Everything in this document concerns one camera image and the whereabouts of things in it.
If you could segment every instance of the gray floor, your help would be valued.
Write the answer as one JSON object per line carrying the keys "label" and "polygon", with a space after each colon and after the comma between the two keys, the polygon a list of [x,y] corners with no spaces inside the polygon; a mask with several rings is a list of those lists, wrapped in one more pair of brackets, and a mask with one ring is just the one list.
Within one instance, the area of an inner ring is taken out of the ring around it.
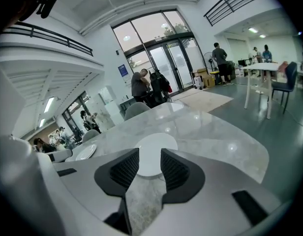
{"label": "gray floor", "polygon": [[276,102],[273,102],[268,120],[267,96],[251,91],[248,109],[244,109],[246,87],[243,85],[247,84],[247,78],[237,78],[234,83],[242,86],[216,86],[208,90],[234,99],[210,113],[240,128],[266,147],[270,162],[262,184],[286,201],[293,197],[303,175],[303,126],[300,125],[303,125],[303,90],[296,88],[290,94],[284,115],[280,106],[282,94],[275,92]]}

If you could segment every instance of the gray chair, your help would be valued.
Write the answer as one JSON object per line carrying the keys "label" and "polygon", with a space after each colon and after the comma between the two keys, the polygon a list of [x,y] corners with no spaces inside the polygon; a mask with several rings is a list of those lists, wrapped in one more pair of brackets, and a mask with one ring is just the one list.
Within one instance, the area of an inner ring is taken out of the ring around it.
{"label": "gray chair", "polygon": [[128,120],[133,118],[134,116],[138,116],[139,114],[146,112],[149,109],[150,107],[148,107],[143,102],[135,102],[126,110],[124,120]]}
{"label": "gray chair", "polygon": [[82,143],[87,142],[91,138],[94,138],[95,136],[99,135],[99,132],[97,130],[91,129],[88,131],[82,138]]}

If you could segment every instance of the balcony railing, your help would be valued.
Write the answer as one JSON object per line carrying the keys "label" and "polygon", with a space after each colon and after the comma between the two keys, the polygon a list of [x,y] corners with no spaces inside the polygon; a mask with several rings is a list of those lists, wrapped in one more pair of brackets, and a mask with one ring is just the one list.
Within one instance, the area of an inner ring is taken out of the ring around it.
{"label": "balcony railing", "polygon": [[17,22],[15,25],[19,26],[12,26],[7,28],[4,32],[2,32],[3,34],[18,34],[18,35],[25,35],[25,36],[29,36],[29,37],[37,37],[37,38],[42,38],[42,39],[46,39],[61,45],[65,45],[69,48],[73,48],[75,50],[81,51],[83,53],[89,54],[91,56],[92,55],[92,49],[69,38],[66,37],[64,35],[61,35],[59,33],[56,33],[54,31],[39,27],[39,26],[35,26],[35,25],[31,25],[31,24],[27,24],[27,23],[23,23],[23,22]]}
{"label": "balcony railing", "polygon": [[219,0],[205,15],[211,26],[254,0]]}

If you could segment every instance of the fluorescent light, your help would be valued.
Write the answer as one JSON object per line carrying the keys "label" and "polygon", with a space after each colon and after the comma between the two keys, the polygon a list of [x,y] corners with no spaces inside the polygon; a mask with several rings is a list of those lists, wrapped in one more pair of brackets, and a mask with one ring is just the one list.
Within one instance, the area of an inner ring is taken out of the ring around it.
{"label": "fluorescent light", "polygon": [[249,31],[253,32],[253,33],[257,33],[258,30],[256,30],[255,28],[249,28]]}
{"label": "fluorescent light", "polygon": [[123,40],[124,40],[124,41],[128,41],[128,40],[130,40],[130,38],[131,38],[130,36],[125,36],[125,37],[123,38]]}
{"label": "fluorescent light", "polygon": [[49,111],[49,108],[50,108],[50,106],[51,106],[53,100],[54,100],[54,97],[52,97],[52,98],[50,98],[50,99],[48,100],[48,103],[47,103],[47,105],[45,106],[45,109],[44,109],[44,112],[45,112],[45,113]]}
{"label": "fluorescent light", "polygon": [[42,119],[42,120],[41,120],[39,128],[41,128],[41,127],[43,126],[44,120],[45,120],[45,119]]}

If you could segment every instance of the marble table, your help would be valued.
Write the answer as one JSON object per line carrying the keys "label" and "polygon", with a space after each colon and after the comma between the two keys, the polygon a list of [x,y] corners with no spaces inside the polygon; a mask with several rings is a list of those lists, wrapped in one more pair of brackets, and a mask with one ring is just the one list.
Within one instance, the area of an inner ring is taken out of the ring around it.
{"label": "marble table", "polygon": [[[94,137],[76,147],[66,161],[74,161],[91,144],[97,145],[92,156],[96,157],[133,148],[154,133],[174,137],[180,151],[232,164],[258,183],[262,182],[269,163],[265,147],[242,130],[208,113],[174,103],[164,103]],[[139,235],[161,212],[164,193],[163,176],[136,175],[126,193],[133,235]]]}

